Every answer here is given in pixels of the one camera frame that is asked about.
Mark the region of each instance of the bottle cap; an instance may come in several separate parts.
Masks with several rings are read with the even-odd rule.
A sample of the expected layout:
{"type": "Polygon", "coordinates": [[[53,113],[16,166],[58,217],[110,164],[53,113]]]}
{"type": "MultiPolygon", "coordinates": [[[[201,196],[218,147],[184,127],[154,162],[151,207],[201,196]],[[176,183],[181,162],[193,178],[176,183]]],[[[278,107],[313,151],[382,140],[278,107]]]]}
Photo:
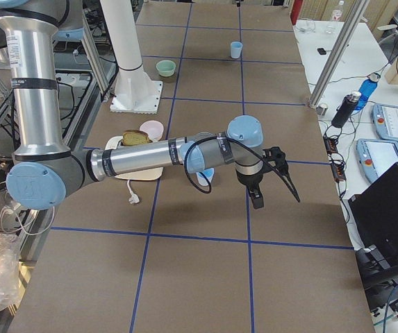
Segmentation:
{"type": "Polygon", "coordinates": [[[378,73],[371,73],[368,78],[373,82],[378,82],[381,76],[378,73]]]}
{"type": "Polygon", "coordinates": [[[354,103],[354,102],[359,101],[359,98],[360,98],[361,95],[362,94],[360,92],[356,92],[356,91],[355,92],[351,92],[351,94],[348,95],[347,99],[354,103]]]}

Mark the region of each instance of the clear plastic bottle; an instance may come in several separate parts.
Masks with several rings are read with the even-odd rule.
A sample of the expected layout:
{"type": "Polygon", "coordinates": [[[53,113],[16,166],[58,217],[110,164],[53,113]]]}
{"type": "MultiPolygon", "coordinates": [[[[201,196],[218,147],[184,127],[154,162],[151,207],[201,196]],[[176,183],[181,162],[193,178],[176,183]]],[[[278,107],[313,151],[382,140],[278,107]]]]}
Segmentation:
{"type": "Polygon", "coordinates": [[[331,12],[330,22],[326,25],[325,32],[326,33],[334,33],[336,30],[336,26],[342,17],[342,12],[344,11],[344,1],[340,0],[338,5],[331,12]]]}
{"type": "Polygon", "coordinates": [[[354,109],[353,114],[361,111],[365,104],[368,102],[368,98],[372,95],[376,87],[378,86],[378,82],[381,76],[378,73],[371,73],[367,80],[363,82],[363,84],[359,88],[359,92],[361,93],[358,106],[354,109]]]}

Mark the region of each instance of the black monitor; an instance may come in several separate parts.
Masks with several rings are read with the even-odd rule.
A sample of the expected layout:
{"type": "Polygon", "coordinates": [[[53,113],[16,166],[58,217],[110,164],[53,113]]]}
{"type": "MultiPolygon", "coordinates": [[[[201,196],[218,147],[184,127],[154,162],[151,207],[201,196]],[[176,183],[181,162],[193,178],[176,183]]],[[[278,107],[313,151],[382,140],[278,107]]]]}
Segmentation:
{"type": "Polygon", "coordinates": [[[374,244],[390,267],[398,265],[398,163],[349,205],[364,245],[374,244]]]}

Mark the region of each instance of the bowl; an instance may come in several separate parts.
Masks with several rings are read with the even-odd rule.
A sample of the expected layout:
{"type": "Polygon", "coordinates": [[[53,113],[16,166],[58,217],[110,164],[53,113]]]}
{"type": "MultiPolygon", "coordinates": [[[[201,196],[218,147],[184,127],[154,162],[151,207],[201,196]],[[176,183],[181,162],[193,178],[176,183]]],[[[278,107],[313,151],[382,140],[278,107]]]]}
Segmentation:
{"type": "Polygon", "coordinates": [[[158,74],[163,77],[173,76],[176,71],[176,63],[171,60],[162,60],[156,65],[158,74]]]}
{"type": "Polygon", "coordinates": [[[163,124],[156,120],[149,120],[140,126],[140,130],[148,134],[152,141],[159,141],[163,136],[163,124]]]}

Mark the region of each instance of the slice of bread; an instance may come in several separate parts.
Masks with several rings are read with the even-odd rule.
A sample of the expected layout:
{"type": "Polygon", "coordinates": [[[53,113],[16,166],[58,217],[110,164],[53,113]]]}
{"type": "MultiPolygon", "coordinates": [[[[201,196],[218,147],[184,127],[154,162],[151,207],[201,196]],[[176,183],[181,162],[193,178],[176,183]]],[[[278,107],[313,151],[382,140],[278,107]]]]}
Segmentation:
{"type": "Polygon", "coordinates": [[[141,130],[125,130],[123,133],[123,146],[137,146],[139,144],[150,144],[148,134],[141,130]]]}

